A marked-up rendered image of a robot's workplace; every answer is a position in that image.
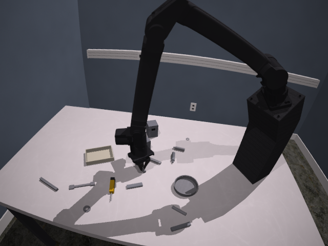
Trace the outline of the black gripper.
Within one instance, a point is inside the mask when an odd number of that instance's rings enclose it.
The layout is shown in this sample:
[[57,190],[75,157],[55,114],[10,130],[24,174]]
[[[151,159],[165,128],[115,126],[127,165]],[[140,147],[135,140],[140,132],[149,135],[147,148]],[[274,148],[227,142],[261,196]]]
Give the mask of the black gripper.
[[[139,169],[142,171],[142,168],[146,168],[148,163],[150,162],[151,155],[154,155],[154,152],[147,146],[137,147],[134,145],[134,153],[135,156],[130,152],[128,153],[128,157],[132,159],[133,163],[139,166]],[[143,163],[145,162],[145,164]]]

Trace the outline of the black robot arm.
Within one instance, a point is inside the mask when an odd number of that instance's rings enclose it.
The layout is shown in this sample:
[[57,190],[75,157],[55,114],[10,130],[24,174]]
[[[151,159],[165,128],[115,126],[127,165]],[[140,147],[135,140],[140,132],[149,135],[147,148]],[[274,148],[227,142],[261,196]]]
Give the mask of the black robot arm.
[[176,22],[211,40],[253,69],[258,74],[256,77],[262,78],[261,93],[270,111],[292,106],[287,88],[289,75],[276,58],[264,54],[227,25],[188,1],[167,0],[147,18],[131,126],[115,131],[116,145],[129,145],[134,156],[134,145],[144,147],[147,144],[148,113],[165,46],[164,40]]

